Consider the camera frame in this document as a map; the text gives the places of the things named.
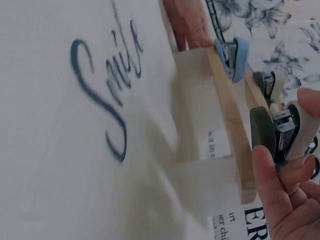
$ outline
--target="wooden frame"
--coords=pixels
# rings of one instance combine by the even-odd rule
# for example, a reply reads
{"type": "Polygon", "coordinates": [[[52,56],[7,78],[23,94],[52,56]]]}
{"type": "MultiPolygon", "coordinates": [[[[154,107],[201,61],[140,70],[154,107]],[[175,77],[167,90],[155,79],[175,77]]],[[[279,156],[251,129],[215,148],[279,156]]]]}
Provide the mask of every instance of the wooden frame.
{"type": "MultiPolygon", "coordinates": [[[[240,177],[240,198],[242,204],[252,203],[257,195],[255,177],[253,172],[251,148],[241,118],[236,99],[221,63],[221,59],[214,47],[206,48],[206,54],[212,71],[213,82],[218,95],[220,108],[228,134],[231,151],[236,160],[240,177]]],[[[251,107],[262,105],[268,109],[264,97],[258,86],[254,85],[252,72],[247,71],[246,89],[250,94],[251,107]]]]}

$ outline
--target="blue stapler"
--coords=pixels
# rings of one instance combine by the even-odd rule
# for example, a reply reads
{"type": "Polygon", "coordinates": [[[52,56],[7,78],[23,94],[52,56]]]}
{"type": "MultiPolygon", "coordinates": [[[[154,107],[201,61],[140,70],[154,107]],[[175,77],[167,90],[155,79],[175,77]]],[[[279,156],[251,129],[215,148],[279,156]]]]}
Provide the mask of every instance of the blue stapler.
{"type": "Polygon", "coordinates": [[[214,45],[228,78],[233,83],[241,81],[248,65],[249,43],[241,37],[235,37],[232,42],[215,39],[214,45]]]}

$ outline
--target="paper label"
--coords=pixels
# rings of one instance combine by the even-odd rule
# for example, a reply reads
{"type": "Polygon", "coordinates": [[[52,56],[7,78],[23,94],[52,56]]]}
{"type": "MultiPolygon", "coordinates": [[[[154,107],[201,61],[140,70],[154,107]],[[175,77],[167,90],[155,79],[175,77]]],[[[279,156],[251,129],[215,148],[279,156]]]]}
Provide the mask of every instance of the paper label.
{"type": "Polygon", "coordinates": [[[225,129],[207,130],[201,135],[200,159],[215,159],[231,155],[228,135],[225,129]]]}

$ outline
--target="black letters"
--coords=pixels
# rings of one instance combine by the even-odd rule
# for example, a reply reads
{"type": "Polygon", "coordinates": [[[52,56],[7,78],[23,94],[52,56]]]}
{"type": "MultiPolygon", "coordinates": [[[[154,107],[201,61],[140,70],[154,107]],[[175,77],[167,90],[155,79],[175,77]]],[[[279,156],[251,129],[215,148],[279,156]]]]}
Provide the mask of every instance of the black letters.
{"type": "Polygon", "coordinates": [[[94,72],[94,65],[92,62],[92,56],[89,51],[88,45],[86,44],[86,42],[84,42],[81,39],[74,40],[71,45],[71,50],[70,50],[71,59],[70,60],[71,60],[73,72],[77,77],[77,80],[78,80],[78,83],[79,83],[81,89],[90,97],[91,100],[93,100],[96,104],[98,104],[100,107],[102,107],[107,113],[109,113],[117,121],[117,123],[121,127],[122,134],[124,137],[124,146],[123,146],[122,151],[119,151],[118,149],[115,148],[115,146],[111,142],[111,139],[110,139],[107,131],[105,132],[105,138],[106,138],[106,142],[107,142],[112,154],[117,158],[117,160],[119,160],[122,163],[123,160],[125,159],[126,151],[127,151],[126,124],[125,124],[124,120],[122,119],[122,117],[119,115],[119,113],[114,109],[114,107],[110,103],[103,100],[103,98],[100,97],[94,90],[92,90],[89,87],[86,80],[83,78],[80,67],[79,67],[79,62],[78,62],[78,48],[80,45],[82,45],[84,47],[84,49],[88,55],[91,72],[92,73],[94,72]]]}
{"type": "Polygon", "coordinates": [[[253,209],[249,209],[249,210],[245,210],[244,211],[245,214],[245,222],[247,225],[251,225],[253,223],[257,223],[258,222],[258,226],[257,227],[252,227],[250,228],[249,226],[247,226],[247,233],[248,233],[248,237],[250,237],[250,240],[256,240],[256,239],[266,239],[268,237],[268,229],[267,229],[267,223],[266,223],[266,217],[265,217],[265,212],[263,207],[259,207],[259,208],[253,208],[253,209]],[[258,216],[258,212],[262,211],[262,216],[258,216]],[[250,214],[254,214],[253,217],[251,218],[251,221],[248,220],[248,215],[250,214]]]}

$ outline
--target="finger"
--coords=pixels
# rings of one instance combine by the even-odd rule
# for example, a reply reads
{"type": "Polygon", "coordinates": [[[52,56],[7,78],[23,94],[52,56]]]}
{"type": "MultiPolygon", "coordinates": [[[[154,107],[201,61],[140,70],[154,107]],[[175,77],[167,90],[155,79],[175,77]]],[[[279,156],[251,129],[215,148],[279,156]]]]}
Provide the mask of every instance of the finger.
{"type": "Polygon", "coordinates": [[[273,230],[272,239],[285,239],[292,232],[303,226],[312,224],[320,217],[320,204],[314,199],[308,199],[289,217],[284,219],[273,230]]]}
{"type": "Polygon", "coordinates": [[[289,195],[298,188],[298,183],[308,181],[315,169],[315,159],[313,156],[300,157],[294,161],[290,161],[278,173],[289,195]]]}
{"type": "Polygon", "coordinates": [[[207,21],[207,18],[206,18],[206,13],[205,13],[205,10],[204,10],[203,6],[201,6],[201,9],[200,9],[200,18],[201,18],[201,24],[202,24],[203,33],[210,40],[210,42],[212,44],[212,40],[211,40],[210,32],[209,32],[209,25],[208,25],[208,21],[207,21]]]}
{"type": "Polygon", "coordinates": [[[173,31],[174,38],[176,41],[176,47],[179,52],[185,51],[187,48],[186,36],[184,34],[173,31]]]}
{"type": "Polygon", "coordinates": [[[289,198],[290,198],[293,210],[297,209],[298,207],[300,207],[302,204],[304,204],[308,200],[307,195],[299,187],[299,185],[296,188],[296,190],[289,195],[289,198]]]}
{"type": "Polygon", "coordinates": [[[309,180],[300,183],[300,188],[305,192],[306,196],[320,203],[320,185],[309,180]]]}
{"type": "Polygon", "coordinates": [[[252,162],[257,191],[268,226],[273,229],[293,212],[293,207],[269,150],[265,146],[256,146],[252,151],[252,162]]]}
{"type": "Polygon", "coordinates": [[[311,115],[320,117],[320,91],[300,88],[297,98],[302,107],[311,115]]]}
{"type": "Polygon", "coordinates": [[[198,32],[193,32],[186,35],[186,41],[188,43],[189,49],[196,49],[201,46],[197,41],[197,38],[199,37],[197,36],[197,34],[198,32]]]}
{"type": "Polygon", "coordinates": [[[186,40],[188,42],[189,49],[210,47],[212,46],[211,39],[207,38],[200,28],[198,31],[186,35],[186,40]]]}

